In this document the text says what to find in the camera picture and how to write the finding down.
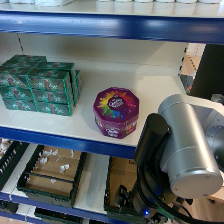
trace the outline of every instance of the upper shelf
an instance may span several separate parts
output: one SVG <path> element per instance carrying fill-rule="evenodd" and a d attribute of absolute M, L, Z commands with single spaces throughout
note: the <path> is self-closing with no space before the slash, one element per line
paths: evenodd
<path fill-rule="evenodd" d="M 137 128 L 124 139 L 102 135 L 95 124 L 96 96 L 110 87 L 130 89 L 140 100 Z M 0 137 L 133 159 L 147 116 L 157 113 L 173 94 L 185 94 L 177 76 L 83 70 L 81 97 L 72 117 L 7 110 L 0 99 Z"/>
<path fill-rule="evenodd" d="M 0 31 L 224 44 L 221 4 L 99 2 L 0 4 Z"/>

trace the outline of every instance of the black basket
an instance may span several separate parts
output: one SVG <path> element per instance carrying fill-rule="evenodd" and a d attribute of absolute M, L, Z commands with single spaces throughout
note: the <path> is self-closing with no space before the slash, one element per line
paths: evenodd
<path fill-rule="evenodd" d="M 0 200 L 0 211 L 15 214 L 19 204 Z"/>
<path fill-rule="evenodd" d="M 34 215 L 36 217 L 41 218 L 44 222 L 46 223 L 51 223 L 51 224 L 81 224 L 82 223 L 82 218 L 72 216 L 72 215 L 67 215 L 64 213 L 60 212 L 54 212 L 42 208 L 36 208 Z"/>
<path fill-rule="evenodd" d="M 140 216 L 134 207 L 124 207 L 120 211 L 120 208 L 116 205 L 110 205 L 110 172 L 112 168 L 112 160 L 113 157 L 110 157 L 109 166 L 108 166 L 108 173 L 107 173 L 107 182 L 106 182 L 106 190 L 104 195 L 104 210 L 107 212 L 107 216 L 110 219 L 116 219 L 124 222 L 129 223 L 138 223 L 138 224 L 145 224 L 146 221 L 144 217 Z"/>
<path fill-rule="evenodd" d="M 0 190 L 8 181 L 29 143 L 14 141 L 0 160 Z"/>
<path fill-rule="evenodd" d="M 19 191 L 23 191 L 31 200 L 72 208 L 75 202 L 75 198 L 76 198 L 76 194 L 77 194 L 77 190 L 79 186 L 79 181 L 80 181 L 82 170 L 84 167 L 86 153 L 81 153 L 76 174 L 74 176 L 74 180 L 68 181 L 68 180 L 63 180 L 60 178 L 55 178 L 55 177 L 51 177 L 47 175 L 40 175 L 40 174 L 37 175 L 35 173 L 32 173 L 32 170 L 34 169 L 36 162 L 38 161 L 39 157 L 42 155 L 43 149 L 44 149 L 43 145 L 37 146 L 30 161 L 27 163 L 25 170 L 23 171 L 22 175 L 19 178 L 19 181 L 17 183 L 17 189 Z M 25 185 L 31 175 L 40 176 L 41 178 L 43 177 L 48 179 L 56 179 L 57 181 L 72 183 L 72 189 L 70 191 L 69 197 L 62 196 L 59 194 L 49 193 L 46 191 L 27 188 Z"/>

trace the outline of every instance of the cardboard tray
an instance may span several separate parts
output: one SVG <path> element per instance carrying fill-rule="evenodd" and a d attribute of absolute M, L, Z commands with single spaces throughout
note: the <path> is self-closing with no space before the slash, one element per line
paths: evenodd
<path fill-rule="evenodd" d="M 133 160 L 110 157 L 104 195 L 104 210 L 108 218 L 145 224 L 145 219 L 138 215 L 133 206 L 124 207 L 119 211 L 120 208 L 114 205 L 115 194 L 120 185 L 124 185 L 128 192 L 132 190 L 137 179 L 136 169 Z"/>
<path fill-rule="evenodd" d="M 41 218 L 46 223 L 51 224 L 81 224 L 82 218 L 60 213 L 60 212 L 54 212 L 42 208 L 36 208 L 34 215 L 36 217 Z"/>
<path fill-rule="evenodd" d="M 45 153 L 58 150 L 56 155 L 49 155 L 47 163 Z M 17 189 L 23 191 L 29 199 L 72 208 L 75 202 L 79 181 L 84 167 L 86 153 L 38 145 L 27 163 Z M 70 167 L 60 172 L 60 166 Z"/>
<path fill-rule="evenodd" d="M 15 214 L 19 204 L 0 200 L 0 211 Z"/>
<path fill-rule="evenodd" d="M 29 143 L 14 141 L 0 159 L 0 190 L 8 181 Z"/>

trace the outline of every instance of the product label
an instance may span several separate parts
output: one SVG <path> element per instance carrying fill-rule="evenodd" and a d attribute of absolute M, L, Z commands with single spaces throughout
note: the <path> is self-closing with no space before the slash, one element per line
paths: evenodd
<path fill-rule="evenodd" d="M 112 98 L 108 100 L 107 105 L 111 110 L 121 111 L 125 108 L 126 102 L 119 95 L 114 95 Z"/>
<path fill-rule="evenodd" d="M 117 138 L 117 136 L 119 135 L 119 132 L 116 131 L 115 129 L 106 129 L 106 132 L 108 134 L 108 136 L 111 136 L 111 137 L 115 137 Z"/>

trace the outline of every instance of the tin lid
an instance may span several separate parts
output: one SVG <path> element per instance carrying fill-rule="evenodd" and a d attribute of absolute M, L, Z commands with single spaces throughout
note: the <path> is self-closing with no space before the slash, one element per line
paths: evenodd
<path fill-rule="evenodd" d="M 126 123 L 138 117 L 139 99 L 128 89 L 111 87 L 97 95 L 93 110 L 104 121 Z"/>

